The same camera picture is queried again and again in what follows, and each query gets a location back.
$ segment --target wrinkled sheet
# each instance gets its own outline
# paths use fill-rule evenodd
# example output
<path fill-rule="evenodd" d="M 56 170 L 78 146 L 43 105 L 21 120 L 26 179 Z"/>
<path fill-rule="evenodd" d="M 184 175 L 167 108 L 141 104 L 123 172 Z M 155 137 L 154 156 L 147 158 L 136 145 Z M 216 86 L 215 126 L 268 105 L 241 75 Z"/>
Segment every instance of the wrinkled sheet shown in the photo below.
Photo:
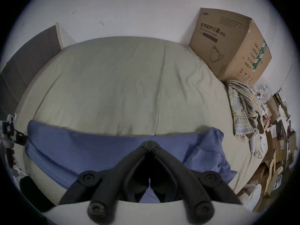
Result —
<path fill-rule="evenodd" d="M 30 120 L 82 133 L 136 136 L 224 133 L 222 147 L 238 193 L 262 158 L 233 133 L 224 85 L 190 47 L 144 37 L 108 37 L 64 48 L 35 76 L 17 107 L 15 128 Z M 57 204 L 65 189 L 24 154 L 25 168 Z"/>

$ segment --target plaid shirt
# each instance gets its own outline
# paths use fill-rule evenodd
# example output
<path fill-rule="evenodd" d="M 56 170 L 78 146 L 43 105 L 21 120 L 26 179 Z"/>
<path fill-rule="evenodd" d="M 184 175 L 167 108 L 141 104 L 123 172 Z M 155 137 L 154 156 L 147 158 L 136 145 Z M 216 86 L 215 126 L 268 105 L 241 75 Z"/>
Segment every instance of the plaid shirt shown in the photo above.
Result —
<path fill-rule="evenodd" d="M 245 135 L 251 139 L 254 128 L 257 128 L 260 134 L 264 133 L 262 111 L 253 90 L 249 85 L 237 80 L 229 80 L 227 86 L 235 136 L 241 141 L 245 140 Z"/>

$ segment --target beige bed sheet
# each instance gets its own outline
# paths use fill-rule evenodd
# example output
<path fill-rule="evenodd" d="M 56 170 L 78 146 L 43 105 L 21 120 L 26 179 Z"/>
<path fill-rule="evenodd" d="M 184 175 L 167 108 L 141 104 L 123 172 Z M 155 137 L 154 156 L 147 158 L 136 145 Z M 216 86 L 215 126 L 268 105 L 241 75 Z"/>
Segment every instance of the beige bed sheet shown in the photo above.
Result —
<path fill-rule="evenodd" d="M 37 74 L 18 108 L 16 129 L 31 119 L 109 135 L 205 132 L 216 127 L 237 193 L 261 159 L 233 134 L 227 91 L 206 63 L 184 45 L 142 37 L 109 37 L 64 48 Z M 24 165 L 54 203 L 65 192 L 26 154 Z"/>

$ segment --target paper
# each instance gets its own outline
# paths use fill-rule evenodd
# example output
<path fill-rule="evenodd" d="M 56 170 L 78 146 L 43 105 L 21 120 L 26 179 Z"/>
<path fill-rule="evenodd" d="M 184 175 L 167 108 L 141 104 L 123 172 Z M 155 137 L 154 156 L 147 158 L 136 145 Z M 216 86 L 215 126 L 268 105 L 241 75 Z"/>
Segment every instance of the paper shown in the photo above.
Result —
<path fill-rule="evenodd" d="M 272 125 L 271 127 L 269 127 L 267 129 L 267 132 L 271 131 L 271 135 L 272 135 L 272 138 L 275 138 L 277 137 L 277 133 L 276 133 L 276 125 Z"/>
<path fill-rule="evenodd" d="M 280 140 L 280 149 L 281 149 L 281 150 L 284 149 L 284 140 Z"/>

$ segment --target cardboard box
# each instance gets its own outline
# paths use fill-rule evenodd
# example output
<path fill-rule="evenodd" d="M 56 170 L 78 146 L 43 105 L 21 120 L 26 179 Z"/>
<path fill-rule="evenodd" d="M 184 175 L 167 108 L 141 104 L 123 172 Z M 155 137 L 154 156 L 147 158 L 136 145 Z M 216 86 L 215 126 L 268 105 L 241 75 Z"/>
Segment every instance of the cardboard box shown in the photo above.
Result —
<path fill-rule="evenodd" d="M 266 132 L 266 136 L 268 142 L 268 150 L 261 163 L 264 163 L 265 161 L 268 160 L 272 160 L 274 157 L 274 146 L 277 147 L 277 138 L 276 137 L 272 138 L 271 132 Z"/>
<path fill-rule="evenodd" d="M 287 143 L 284 138 L 277 141 L 274 149 L 276 150 L 276 163 L 287 159 Z"/>
<path fill-rule="evenodd" d="M 273 123 L 277 118 L 280 117 L 280 114 L 279 114 L 277 103 L 276 103 L 275 99 L 272 96 L 267 101 L 267 105 L 268 105 L 268 108 L 270 109 L 270 111 L 272 113 L 271 123 Z"/>
<path fill-rule="evenodd" d="M 288 148 L 289 148 L 289 151 L 290 151 L 289 154 L 293 153 L 295 150 L 298 150 L 297 143 L 296 143 L 296 133 L 295 132 L 290 133 Z"/>
<path fill-rule="evenodd" d="M 272 58 L 250 17 L 220 9 L 201 9 L 190 47 L 220 81 L 235 79 L 250 87 Z"/>

